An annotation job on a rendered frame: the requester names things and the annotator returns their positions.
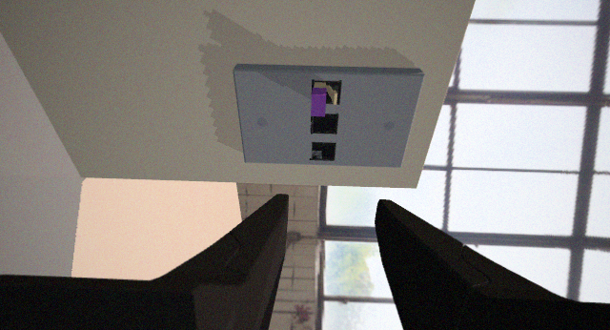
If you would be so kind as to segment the grey panel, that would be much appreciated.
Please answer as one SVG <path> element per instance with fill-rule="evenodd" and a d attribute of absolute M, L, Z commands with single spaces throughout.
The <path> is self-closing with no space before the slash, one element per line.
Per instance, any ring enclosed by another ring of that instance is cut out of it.
<path fill-rule="evenodd" d="M 416 189 L 475 2 L 0 0 L 0 31 L 81 177 Z"/>

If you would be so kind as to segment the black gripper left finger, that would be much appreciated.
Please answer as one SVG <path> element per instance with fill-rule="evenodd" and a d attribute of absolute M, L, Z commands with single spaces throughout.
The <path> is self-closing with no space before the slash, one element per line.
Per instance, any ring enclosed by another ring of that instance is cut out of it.
<path fill-rule="evenodd" d="M 0 275 L 0 330 L 269 330 L 289 196 L 152 280 Z"/>

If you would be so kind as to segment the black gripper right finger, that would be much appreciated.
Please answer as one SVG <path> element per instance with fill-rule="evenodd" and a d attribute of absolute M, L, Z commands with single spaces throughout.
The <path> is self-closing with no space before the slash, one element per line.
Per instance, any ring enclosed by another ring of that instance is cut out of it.
<path fill-rule="evenodd" d="M 402 330 L 610 330 L 610 303 L 553 293 L 390 199 L 375 227 Z"/>

